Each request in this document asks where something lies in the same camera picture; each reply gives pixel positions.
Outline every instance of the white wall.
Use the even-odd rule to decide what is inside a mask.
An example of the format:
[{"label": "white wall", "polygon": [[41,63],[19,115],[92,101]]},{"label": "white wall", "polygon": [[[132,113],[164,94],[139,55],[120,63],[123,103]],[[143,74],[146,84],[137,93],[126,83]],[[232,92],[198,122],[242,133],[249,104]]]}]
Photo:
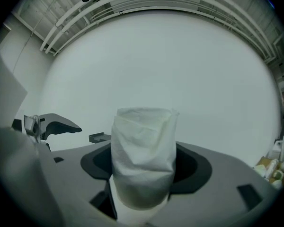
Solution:
[{"label": "white wall", "polygon": [[27,91],[21,86],[0,56],[0,127],[10,127]]},{"label": "white wall", "polygon": [[0,44],[0,55],[5,65],[27,91],[20,109],[26,115],[34,115],[39,111],[40,95],[53,62],[53,55],[39,51],[42,41],[35,35],[30,38],[31,31],[14,16],[10,16],[5,24],[11,28],[11,31]]},{"label": "white wall", "polygon": [[280,131],[274,80],[258,55],[223,28],[184,13],[140,12],[75,41],[54,61],[40,113],[83,132],[50,136],[52,150],[110,134],[118,108],[180,112],[176,140],[254,165]]}]

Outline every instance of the white tissue paper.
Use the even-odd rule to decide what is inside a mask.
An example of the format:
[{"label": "white tissue paper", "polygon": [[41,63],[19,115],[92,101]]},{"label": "white tissue paper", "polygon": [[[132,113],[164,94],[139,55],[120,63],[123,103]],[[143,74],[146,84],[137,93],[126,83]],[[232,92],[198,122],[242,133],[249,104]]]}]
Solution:
[{"label": "white tissue paper", "polygon": [[125,108],[112,127],[113,180],[119,200],[142,210],[162,203],[175,175],[176,110]]},{"label": "white tissue paper", "polygon": [[118,193],[115,188],[114,176],[111,175],[109,179],[110,190],[112,198],[114,201],[114,207],[117,212],[117,221],[121,224],[127,226],[143,226],[147,223],[149,219],[155,216],[166,204],[168,201],[168,195],[166,198],[157,206],[150,209],[143,210],[134,210],[125,206],[118,197]]}]

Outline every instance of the white bottle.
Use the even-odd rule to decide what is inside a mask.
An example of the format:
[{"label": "white bottle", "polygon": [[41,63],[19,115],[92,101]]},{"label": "white bottle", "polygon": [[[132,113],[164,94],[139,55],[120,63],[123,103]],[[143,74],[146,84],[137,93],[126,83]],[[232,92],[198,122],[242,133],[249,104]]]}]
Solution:
[{"label": "white bottle", "polygon": [[282,186],[282,181],[281,180],[275,180],[272,185],[276,188],[276,189],[281,189],[283,186]]},{"label": "white bottle", "polygon": [[266,174],[265,174],[265,178],[269,179],[272,175],[272,173],[274,172],[274,170],[276,169],[276,166],[278,165],[278,160],[277,159],[273,159],[268,167],[267,167],[267,171],[266,171]]},{"label": "white bottle", "polygon": [[284,177],[284,173],[280,170],[276,170],[274,175],[273,175],[274,179],[276,180],[282,180]]}]

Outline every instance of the white backdrop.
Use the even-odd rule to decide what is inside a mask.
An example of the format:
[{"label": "white backdrop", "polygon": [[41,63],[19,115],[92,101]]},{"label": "white backdrop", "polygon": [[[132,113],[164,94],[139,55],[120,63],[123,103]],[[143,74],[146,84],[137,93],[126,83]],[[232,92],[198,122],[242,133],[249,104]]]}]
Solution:
[{"label": "white backdrop", "polygon": [[274,80],[238,37],[184,13],[139,12],[109,21],[54,61],[40,114],[57,113],[83,132],[50,136],[52,150],[111,132],[118,108],[180,112],[176,140],[257,163],[280,131]]}]

